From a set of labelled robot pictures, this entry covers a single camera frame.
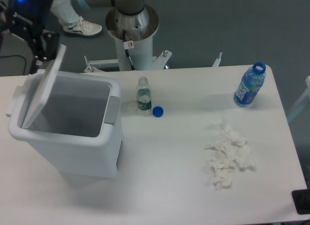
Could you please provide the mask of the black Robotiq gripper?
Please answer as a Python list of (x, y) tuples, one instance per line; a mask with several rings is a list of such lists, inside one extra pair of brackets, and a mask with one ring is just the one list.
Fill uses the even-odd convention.
[(7, 4), (0, 1), (0, 47), (7, 31), (29, 41), (33, 54), (29, 74), (36, 73), (43, 62), (57, 56), (60, 34), (45, 29), (53, 1), (8, 0)]

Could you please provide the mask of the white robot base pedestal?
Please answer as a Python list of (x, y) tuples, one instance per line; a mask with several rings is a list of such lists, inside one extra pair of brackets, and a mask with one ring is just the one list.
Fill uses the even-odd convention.
[(106, 16), (106, 29), (114, 39), (117, 59), (88, 61), (85, 58), (84, 72), (104, 72), (112, 67), (120, 71), (168, 69), (172, 52), (164, 50), (159, 56), (153, 55), (153, 36), (158, 27), (158, 14), (149, 5), (133, 16), (112, 8)]

